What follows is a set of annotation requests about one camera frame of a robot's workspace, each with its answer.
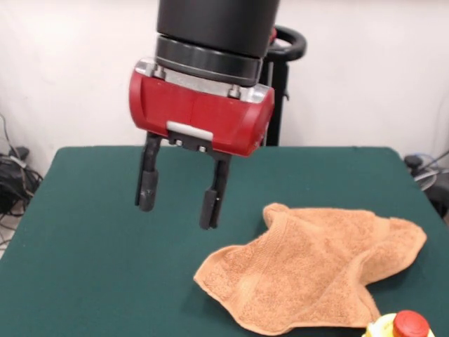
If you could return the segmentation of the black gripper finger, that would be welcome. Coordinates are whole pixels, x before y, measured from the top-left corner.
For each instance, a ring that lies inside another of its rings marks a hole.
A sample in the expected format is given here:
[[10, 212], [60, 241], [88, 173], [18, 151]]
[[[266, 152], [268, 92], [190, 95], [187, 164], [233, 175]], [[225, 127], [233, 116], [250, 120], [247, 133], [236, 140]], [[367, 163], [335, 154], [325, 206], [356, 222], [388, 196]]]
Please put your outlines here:
[[142, 150], [135, 205], [144, 212], [150, 212], [154, 208], [159, 181], [156, 159], [161, 147], [161, 140], [160, 135], [147, 132]]
[[224, 198], [229, 175], [230, 158], [215, 161], [212, 185], [205, 191], [199, 225], [209, 230], [218, 225], [222, 200]]

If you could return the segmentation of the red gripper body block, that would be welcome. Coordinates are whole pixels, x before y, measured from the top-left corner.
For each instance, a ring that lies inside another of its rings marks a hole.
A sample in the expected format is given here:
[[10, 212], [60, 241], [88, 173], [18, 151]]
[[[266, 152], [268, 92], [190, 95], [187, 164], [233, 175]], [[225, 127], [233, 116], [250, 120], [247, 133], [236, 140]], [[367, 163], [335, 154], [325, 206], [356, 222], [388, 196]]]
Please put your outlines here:
[[211, 81], [137, 62], [130, 78], [129, 108], [142, 130], [204, 140], [218, 152], [248, 157], [259, 146], [274, 110], [274, 89]]

